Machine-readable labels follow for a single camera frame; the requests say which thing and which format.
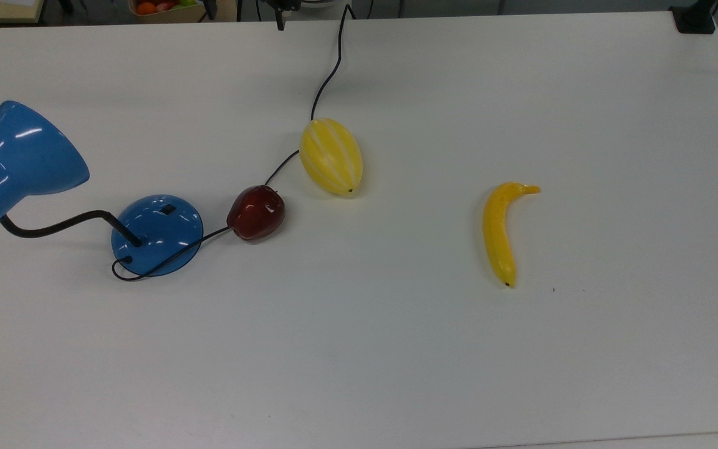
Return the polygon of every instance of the fake apple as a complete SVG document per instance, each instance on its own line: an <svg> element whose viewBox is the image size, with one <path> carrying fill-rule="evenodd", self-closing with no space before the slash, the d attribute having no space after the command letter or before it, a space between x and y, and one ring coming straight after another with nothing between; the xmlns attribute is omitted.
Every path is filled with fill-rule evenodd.
<svg viewBox="0 0 718 449"><path fill-rule="evenodd" d="M284 221L284 201L273 188L254 185L234 200L226 224L245 241L270 236Z"/></svg>

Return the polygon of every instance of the power cord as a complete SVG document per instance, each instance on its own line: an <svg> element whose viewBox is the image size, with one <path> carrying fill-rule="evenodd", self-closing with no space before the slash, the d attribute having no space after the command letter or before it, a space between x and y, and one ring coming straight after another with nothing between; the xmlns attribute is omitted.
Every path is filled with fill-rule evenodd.
<svg viewBox="0 0 718 449"><path fill-rule="evenodd" d="M310 121L314 120L314 112L317 108L317 102L320 100L320 96L323 93L323 89L325 89L325 86L327 86L328 82L334 77L334 74L337 73L337 69L340 68L340 63L342 62L342 29L345 28L345 17L347 17L348 12L351 12L351 18L353 18L353 20L356 20L356 18L357 18L356 14L353 13L353 9L351 8L351 6L345 5L345 10L342 11L342 18L340 19L340 31L337 34L337 63L334 64L334 68L331 70L331 73L328 74L328 77L325 78L323 84L320 85L319 89L317 89L317 95L315 95L314 101L312 102L312 111L310 113ZM259 0L257 0L257 13L259 13ZM273 178L279 173L279 171L285 165L287 165L287 162L290 162L290 160L293 157L295 157L296 154L298 154L298 153L299 153L298 150L293 151L293 153L290 154L290 156L288 156L287 159L285 159L284 162L282 162L281 165L279 165L279 167L276 168L276 170L273 171L273 174L271 174L271 176L268 177L267 181L265 181L265 185L270 184L270 182L273 181ZM150 276L152 274L156 273L157 270L160 270L160 269L162 269L162 267L165 267L165 265L170 264L170 262L174 261L176 258L181 256L182 254L187 253L192 248L197 248L200 244L207 241L208 239L214 238L215 236L217 236L219 234L225 233L229 229L230 228L228 226L225 228L220 228L217 231L214 231L213 233L209 233L206 236L203 236L202 238L197 239L197 241L194 241L193 243L189 244L188 246L185 246L184 248L177 251L176 254L174 254L173 256L170 256L170 258L165 259L164 261L160 262L156 267L152 268L151 270L148 270L147 273L139 275L139 276L134 276L134 278L126 278L126 276L122 276L122 275L118 274L115 269L117 264L130 264L132 262L132 257L126 256L125 258L117 259L115 262L112 262L112 266L110 267L110 269L112 270L112 275L116 276L116 278L121 279L122 281L128 281L128 282L139 281L140 279L143 279L143 278L150 278Z"/></svg>
<svg viewBox="0 0 718 449"><path fill-rule="evenodd" d="M345 5L344 11L342 11L342 18L340 19L340 32L337 34L337 63L334 64L334 68L331 70L331 73L328 74L328 77L325 78L322 85L320 85L320 88L317 89L317 95L314 97L314 102L312 102L312 111L310 113L310 122L311 120L314 120L314 111L317 108L317 102L320 100L320 96L323 93L323 89L325 89L325 86L327 86L328 82L334 77L334 74L337 73L337 69L340 68L340 63L342 62L342 29L345 28L345 16L347 16L348 12L351 12L351 18L353 20L356 20L356 14L353 13L353 8L351 8L351 5ZM268 185L276 176L276 173L279 172L286 164L290 161L296 154L298 154L299 151L293 151L290 156L287 157L287 159L282 162L279 167L276 168L276 171L273 171L273 174L265 181L265 185Z"/></svg>

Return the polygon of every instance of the fake fruit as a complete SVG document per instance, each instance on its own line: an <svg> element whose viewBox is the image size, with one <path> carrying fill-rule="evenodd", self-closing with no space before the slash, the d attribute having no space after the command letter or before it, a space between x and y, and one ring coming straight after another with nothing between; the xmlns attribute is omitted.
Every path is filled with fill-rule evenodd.
<svg viewBox="0 0 718 449"><path fill-rule="evenodd" d="M359 186L362 159L351 133L330 118L316 118L301 137L301 162L324 190L347 195Z"/></svg>
<svg viewBox="0 0 718 449"><path fill-rule="evenodd" d="M226 224L245 241L265 238L284 221L284 201L273 188L254 185L234 200Z"/></svg>
<svg viewBox="0 0 718 449"><path fill-rule="evenodd" d="M174 2L162 2L157 5L157 12L171 11L171 8L176 6Z"/></svg>
<svg viewBox="0 0 718 449"><path fill-rule="evenodd" d="M506 234L508 205L522 195L540 191L541 188L536 185L507 182L491 193L484 207L484 244L487 247L487 256L495 275L507 287L513 288L517 277L517 267Z"/></svg>
<svg viewBox="0 0 718 449"><path fill-rule="evenodd" d="M140 5L137 5L137 14L141 16L145 16L146 14L154 14L154 12L157 12L157 8L156 6L154 6L154 3L143 2L140 3Z"/></svg>

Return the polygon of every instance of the orange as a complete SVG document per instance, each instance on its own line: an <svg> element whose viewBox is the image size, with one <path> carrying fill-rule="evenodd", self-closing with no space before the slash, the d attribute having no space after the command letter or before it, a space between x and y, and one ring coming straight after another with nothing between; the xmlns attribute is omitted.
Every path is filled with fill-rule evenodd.
<svg viewBox="0 0 718 449"><path fill-rule="evenodd" d="M157 7L154 6L154 3L143 2L140 3L140 5L137 5L137 14L141 16L145 16L146 14L154 14L154 12L157 12Z"/></svg>

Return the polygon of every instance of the yellow striped melon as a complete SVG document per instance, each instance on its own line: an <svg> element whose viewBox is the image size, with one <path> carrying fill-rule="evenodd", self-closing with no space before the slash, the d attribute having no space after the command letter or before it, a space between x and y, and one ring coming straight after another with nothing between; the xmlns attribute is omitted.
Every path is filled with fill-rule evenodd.
<svg viewBox="0 0 718 449"><path fill-rule="evenodd" d="M312 120L304 130L299 150L307 173L325 190L347 195L359 186L362 174L359 145L336 120Z"/></svg>

